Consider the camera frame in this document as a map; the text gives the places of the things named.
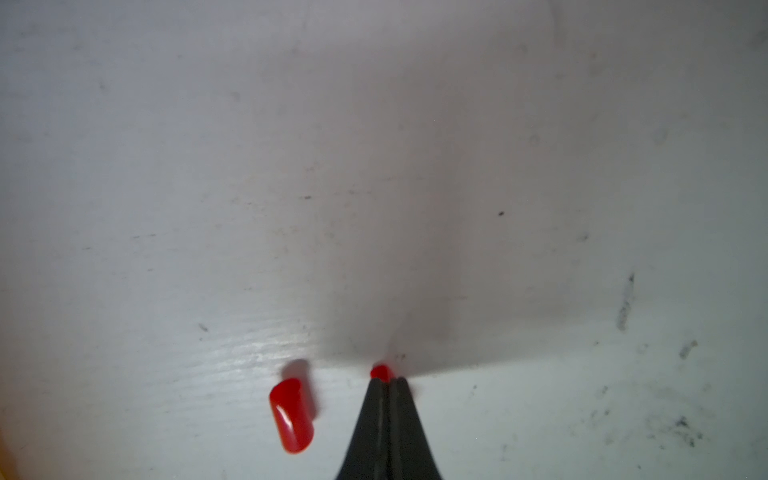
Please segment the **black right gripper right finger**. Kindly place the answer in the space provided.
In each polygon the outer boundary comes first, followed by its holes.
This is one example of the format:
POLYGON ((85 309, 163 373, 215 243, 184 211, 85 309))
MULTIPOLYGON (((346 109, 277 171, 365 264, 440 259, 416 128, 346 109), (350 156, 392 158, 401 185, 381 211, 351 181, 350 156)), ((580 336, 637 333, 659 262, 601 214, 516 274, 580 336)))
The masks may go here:
POLYGON ((408 381, 389 384, 389 478, 442 478, 435 463, 408 381))

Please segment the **red sleeve one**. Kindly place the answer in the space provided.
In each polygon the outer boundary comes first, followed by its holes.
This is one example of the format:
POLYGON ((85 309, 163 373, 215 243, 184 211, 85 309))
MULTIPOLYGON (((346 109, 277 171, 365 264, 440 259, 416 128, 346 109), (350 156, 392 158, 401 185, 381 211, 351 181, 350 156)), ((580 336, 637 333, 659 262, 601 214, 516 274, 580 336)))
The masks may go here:
POLYGON ((306 450, 315 430, 304 382, 296 377, 282 380, 271 390, 269 403, 284 450, 290 454, 306 450))

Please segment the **red sleeve twelve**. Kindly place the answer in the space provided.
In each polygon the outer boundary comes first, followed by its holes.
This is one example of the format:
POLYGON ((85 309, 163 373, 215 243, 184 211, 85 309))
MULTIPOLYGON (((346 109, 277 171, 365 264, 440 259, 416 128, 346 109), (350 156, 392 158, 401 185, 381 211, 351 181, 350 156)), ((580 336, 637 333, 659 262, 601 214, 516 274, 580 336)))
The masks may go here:
POLYGON ((390 383, 396 379, 394 371, 386 364, 380 363, 373 366, 370 371, 371 379, 378 379, 383 383, 390 383))

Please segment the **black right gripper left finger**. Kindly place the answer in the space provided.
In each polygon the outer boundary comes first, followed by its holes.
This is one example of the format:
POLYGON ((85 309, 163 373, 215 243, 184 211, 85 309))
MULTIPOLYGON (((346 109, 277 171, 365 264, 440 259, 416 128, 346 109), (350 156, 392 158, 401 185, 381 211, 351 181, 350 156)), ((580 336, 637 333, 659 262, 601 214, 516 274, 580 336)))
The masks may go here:
POLYGON ((371 379, 337 475, 338 480, 389 478, 388 384, 371 379))

